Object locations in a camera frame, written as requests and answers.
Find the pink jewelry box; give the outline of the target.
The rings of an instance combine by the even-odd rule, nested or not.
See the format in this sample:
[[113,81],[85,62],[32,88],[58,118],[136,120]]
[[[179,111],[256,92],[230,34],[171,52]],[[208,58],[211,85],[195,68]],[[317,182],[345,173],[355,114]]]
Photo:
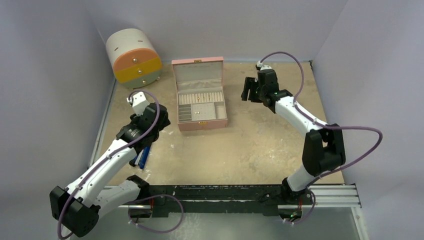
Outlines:
[[176,87],[179,130],[187,132],[227,127],[224,58],[175,59],[171,61],[171,65]]

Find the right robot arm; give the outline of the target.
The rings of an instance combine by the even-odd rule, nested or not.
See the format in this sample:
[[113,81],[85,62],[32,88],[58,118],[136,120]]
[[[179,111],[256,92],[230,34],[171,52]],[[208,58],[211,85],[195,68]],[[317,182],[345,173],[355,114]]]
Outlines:
[[281,183],[280,196],[284,202],[294,203],[317,177],[345,164],[344,139],[339,126],[305,116],[308,111],[295,101],[293,94],[279,88],[273,69],[259,70],[257,77],[246,77],[241,99],[262,103],[304,137],[302,164]]

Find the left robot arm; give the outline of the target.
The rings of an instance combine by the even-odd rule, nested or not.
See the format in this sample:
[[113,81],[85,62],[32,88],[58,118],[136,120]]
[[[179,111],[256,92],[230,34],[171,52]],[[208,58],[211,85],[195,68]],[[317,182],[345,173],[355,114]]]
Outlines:
[[124,165],[155,142],[170,123],[168,110],[161,104],[150,103],[136,110],[130,116],[130,123],[120,129],[105,153],[85,173],[67,187],[56,186],[50,192],[59,239],[64,239],[63,227],[83,237],[100,218],[118,206],[132,201],[142,205],[148,201],[149,184],[135,175],[116,187],[105,189],[105,186]]

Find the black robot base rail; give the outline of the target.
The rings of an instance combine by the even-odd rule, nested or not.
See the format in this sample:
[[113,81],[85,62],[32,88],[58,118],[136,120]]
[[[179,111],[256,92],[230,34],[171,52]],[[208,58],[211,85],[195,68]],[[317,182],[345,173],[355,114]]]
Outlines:
[[148,205],[154,218],[170,213],[262,214],[283,220],[300,219],[303,207],[314,204],[312,191],[284,199],[282,184],[254,185],[150,185],[137,175],[127,180],[139,190],[134,203]]

